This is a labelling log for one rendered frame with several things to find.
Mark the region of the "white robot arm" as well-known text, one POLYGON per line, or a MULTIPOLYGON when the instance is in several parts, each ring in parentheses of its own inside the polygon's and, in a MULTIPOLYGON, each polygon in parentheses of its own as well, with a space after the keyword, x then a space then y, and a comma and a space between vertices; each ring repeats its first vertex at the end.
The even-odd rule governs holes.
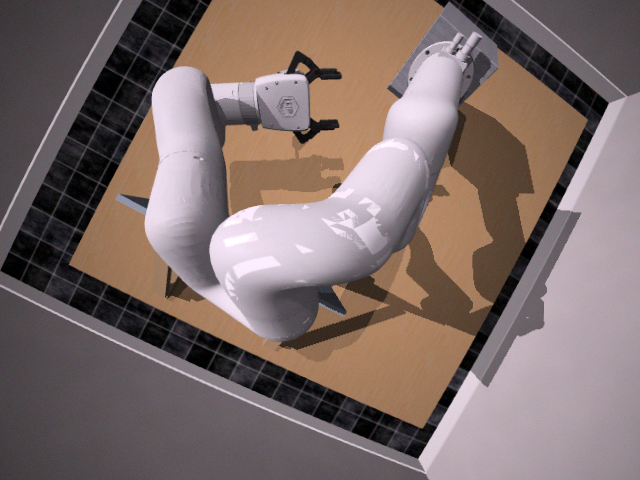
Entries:
POLYGON ((302 336, 317 317, 317 287, 370 276, 412 241, 473 78, 470 53, 482 36, 473 32, 464 47, 463 38, 457 33, 417 56, 408 88, 387 114, 384 141, 329 198, 232 216, 225 127, 258 130, 254 82, 210 84, 187 66, 164 73, 152 92, 160 161, 145 232, 154 250, 191 289, 260 337, 302 336))

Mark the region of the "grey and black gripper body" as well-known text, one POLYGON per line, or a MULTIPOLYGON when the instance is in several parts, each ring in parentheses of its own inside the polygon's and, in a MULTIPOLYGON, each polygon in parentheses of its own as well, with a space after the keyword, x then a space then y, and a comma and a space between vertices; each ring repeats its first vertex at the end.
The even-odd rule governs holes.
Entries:
POLYGON ((310 88, 306 73, 303 73, 279 73, 256 78, 254 102, 262 128, 279 131, 309 129, 310 88))

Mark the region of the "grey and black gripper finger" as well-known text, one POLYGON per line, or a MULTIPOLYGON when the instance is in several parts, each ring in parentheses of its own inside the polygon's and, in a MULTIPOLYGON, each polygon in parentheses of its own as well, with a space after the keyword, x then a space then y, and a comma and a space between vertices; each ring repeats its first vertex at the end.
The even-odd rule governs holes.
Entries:
POLYGON ((319 122, 316 122, 310 117, 309 128, 310 130, 306 134, 302 134, 300 131, 292 131, 301 144, 304 144, 305 142, 312 139, 320 131, 335 130, 335 128, 339 128, 339 123, 337 119, 320 120, 319 122))
POLYGON ((319 68, 309 57, 300 51, 295 52, 286 75, 294 74, 299 63, 305 64, 311 70, 305 75, 309 84, 316 78, 320 78, 321 80, 336 80, 342 78, 341 72, 337 71, 336 68, 319 68))

